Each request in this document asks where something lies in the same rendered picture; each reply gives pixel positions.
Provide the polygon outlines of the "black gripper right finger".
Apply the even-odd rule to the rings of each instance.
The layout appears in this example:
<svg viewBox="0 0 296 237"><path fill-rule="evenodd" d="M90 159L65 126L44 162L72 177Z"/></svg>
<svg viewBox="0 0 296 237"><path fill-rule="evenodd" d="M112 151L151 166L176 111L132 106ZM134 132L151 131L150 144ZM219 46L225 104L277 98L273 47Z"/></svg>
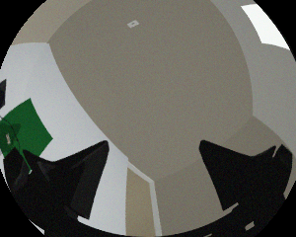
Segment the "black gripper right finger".
<svg viewBox="0 0 296 237"><path fill-rule="evenodd" d="M198 150L218 193L220 205L226 210L235 205L236 200L246 192L259 170L274 154L275 146L270 146L254 157L239 151L236 153L210 141L200 141Z"/></svg>

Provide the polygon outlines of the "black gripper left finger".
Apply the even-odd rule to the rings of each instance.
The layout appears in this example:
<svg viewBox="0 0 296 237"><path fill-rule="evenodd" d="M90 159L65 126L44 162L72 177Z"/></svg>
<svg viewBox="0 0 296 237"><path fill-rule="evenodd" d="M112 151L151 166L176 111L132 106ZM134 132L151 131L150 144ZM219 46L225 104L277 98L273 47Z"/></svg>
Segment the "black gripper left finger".
<svg viewBox="0 0 296 237"><path fill-rule="evenodd" d="M78 216L89 220L98 183L108 161L108 141L104 139L56 162L46 161L26 149L23 155L38 177L48 183Z"/></svg>

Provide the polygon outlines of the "green circuit board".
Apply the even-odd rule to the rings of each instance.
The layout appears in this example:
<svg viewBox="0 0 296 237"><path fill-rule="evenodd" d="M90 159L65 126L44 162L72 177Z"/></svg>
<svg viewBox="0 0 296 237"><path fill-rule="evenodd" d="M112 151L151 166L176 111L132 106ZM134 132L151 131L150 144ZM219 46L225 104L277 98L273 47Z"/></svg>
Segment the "green circuit board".
<svg viewBox="0 0 296 237"><path fill-rule="evenodd" d="M15 135L17 135L19 142ZM29 150L31 154L40 157L41 151L45 150L45 146L49 145L52 139L52 135L46 131L44 123L38 118L31 99L20 103L0 121L0 147L3 157L13 151L11 149L15 147L15 149L21 151L19 154L27 162L23 150ZM19 146L21 146L21 149L19 149Z"/></svg>

